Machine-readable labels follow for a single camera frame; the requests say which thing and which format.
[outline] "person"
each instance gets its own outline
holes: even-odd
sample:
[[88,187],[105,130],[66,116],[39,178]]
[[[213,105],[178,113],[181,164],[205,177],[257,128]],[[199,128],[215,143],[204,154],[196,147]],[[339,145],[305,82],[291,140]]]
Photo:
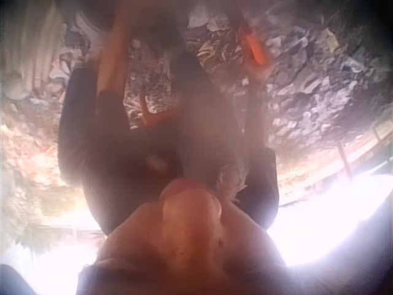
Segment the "person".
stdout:
[[[151,8],[120,2],[104,48],[76,66],[64,99],[60,171],[82,183],[107,235],[77,293],[295,293],[266,233],[278,210],[274,153],[261,146],[247,158],[228,101],[186,51],[173,19]],[[88,24],[82,14],[76,20]],[[127,51],[141,31],[170,60],[182,99],[176,118],[130,130]],[[164,171],[149,163],[153,155],[166,160]]]

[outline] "nose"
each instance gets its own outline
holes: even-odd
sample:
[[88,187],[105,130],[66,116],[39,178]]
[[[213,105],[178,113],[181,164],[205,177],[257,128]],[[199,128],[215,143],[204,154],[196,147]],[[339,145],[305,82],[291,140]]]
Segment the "nose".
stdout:
[[222,236],[222,207],[202,184],[180,179],[163,195],[163,237],[174,263],[205,264]]

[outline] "dark sleeve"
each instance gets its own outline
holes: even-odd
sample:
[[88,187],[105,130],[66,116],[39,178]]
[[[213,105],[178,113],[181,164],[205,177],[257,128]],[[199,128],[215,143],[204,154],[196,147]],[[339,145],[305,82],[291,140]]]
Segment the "dark sleeve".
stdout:
[[260,157],[250,159],[250,165],[247,187],[237,195],[237,206],[268,229],[276,218],[279,203],[276,154],[266,147]]

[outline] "bright light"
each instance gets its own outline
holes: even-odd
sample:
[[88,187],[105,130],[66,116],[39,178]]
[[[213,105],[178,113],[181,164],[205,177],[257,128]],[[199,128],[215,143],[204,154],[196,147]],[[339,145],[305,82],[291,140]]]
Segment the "bright light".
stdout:
[[268,230],[288,266],[317,260],[342,243],[393,190],[393,176],[358,176],[309,201],[280,208]]

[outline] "light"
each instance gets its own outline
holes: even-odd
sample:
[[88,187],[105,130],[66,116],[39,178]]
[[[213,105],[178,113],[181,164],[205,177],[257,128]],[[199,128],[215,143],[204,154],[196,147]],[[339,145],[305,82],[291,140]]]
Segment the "light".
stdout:
[[280,208],[268,230],[288,266],[315,261],[341,244],[393,190],[393,176],[356,176],[311,200]]

